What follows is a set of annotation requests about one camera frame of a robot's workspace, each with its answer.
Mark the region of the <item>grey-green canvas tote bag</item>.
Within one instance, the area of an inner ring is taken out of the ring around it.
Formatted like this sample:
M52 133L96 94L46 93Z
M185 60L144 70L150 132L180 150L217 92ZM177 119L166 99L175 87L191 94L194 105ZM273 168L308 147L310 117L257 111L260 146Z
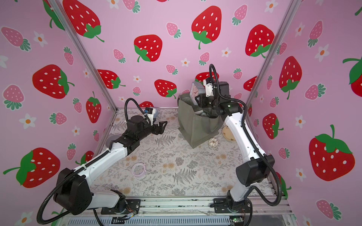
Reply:
M189 93L179 95L177 104L179 130L192 148L219 134L223 120L214 110L195 105Z

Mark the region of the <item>lilac round alarm clock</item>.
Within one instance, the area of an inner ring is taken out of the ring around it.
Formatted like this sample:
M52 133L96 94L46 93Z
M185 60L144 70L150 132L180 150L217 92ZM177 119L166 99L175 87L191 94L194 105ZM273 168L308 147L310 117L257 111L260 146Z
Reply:
M132 174L136 178L143 178L144 176L146 176L146 173L147 173L147 169L146 169L146 165L144 163L136 163L132 167Z

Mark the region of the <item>small light blue clock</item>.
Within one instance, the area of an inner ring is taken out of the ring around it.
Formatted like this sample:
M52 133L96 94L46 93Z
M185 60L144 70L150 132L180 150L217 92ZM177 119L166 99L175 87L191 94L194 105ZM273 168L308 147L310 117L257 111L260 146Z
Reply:
M159 114L158 110L156 108L153 108L152 115L154 120L157 118L158 114Z

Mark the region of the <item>grey square analog clock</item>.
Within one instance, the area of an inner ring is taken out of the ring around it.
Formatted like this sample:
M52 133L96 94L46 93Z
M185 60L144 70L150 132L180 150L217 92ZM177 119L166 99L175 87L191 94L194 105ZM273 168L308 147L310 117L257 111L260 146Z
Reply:
M193 82L192 85L191 85L191 89L190 89L190 93L189 93L189 96L192 100L192 102L195 104L195 105L198 105L198 103L196 102L196 97L200 94L205 94L206 91L205 91L205 88L204 86L200 83L200 82Z

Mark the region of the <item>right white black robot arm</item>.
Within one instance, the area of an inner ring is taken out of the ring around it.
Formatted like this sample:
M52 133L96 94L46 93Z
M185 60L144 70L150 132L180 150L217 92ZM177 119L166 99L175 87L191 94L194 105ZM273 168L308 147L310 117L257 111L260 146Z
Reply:
M230 206L234 206L247 199L249 194L255 190L255 183L262 182L271 173L270 168L264 163L265 159L271 166L275 160L273 156L266 155L252 136L245 122L245 111L241 103L233 100L229 94L227 82L211 83L194 81L190 90L190 97L195 104L210 113L207 116L219 116L226 126L231 130L236 140L243 164L236 168L238 182L228 192L227 199Z

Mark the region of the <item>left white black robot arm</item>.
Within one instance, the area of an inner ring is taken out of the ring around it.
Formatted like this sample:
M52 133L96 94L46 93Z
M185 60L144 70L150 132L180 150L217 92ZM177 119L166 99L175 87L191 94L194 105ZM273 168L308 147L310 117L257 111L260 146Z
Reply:
M140 115L127 121L127 130L116 140L111 141L109 148L90 161L75 169L64 169L58 175L58 190L53 200L73 215L85 210L108 208L115 213L127 211L127 201L121 192L111 189L106 192L92 192L92 183L114 163L130 155L140 141L150 134L163 134L167 122L150 125Z

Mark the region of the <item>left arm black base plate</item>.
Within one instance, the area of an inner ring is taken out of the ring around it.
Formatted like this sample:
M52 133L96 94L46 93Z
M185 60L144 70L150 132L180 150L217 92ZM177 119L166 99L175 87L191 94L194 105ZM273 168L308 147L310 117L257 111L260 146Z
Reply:
M141 199L125 199L113 208L102 208L101 215L136 215L140 210Z

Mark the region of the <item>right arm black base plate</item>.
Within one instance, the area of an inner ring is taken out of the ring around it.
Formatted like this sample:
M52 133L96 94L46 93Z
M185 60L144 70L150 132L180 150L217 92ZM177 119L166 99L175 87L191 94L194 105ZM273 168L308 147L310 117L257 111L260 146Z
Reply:
M210 204L215 213L250 213L252 203L249 199L235 202L230 198L215 198Z

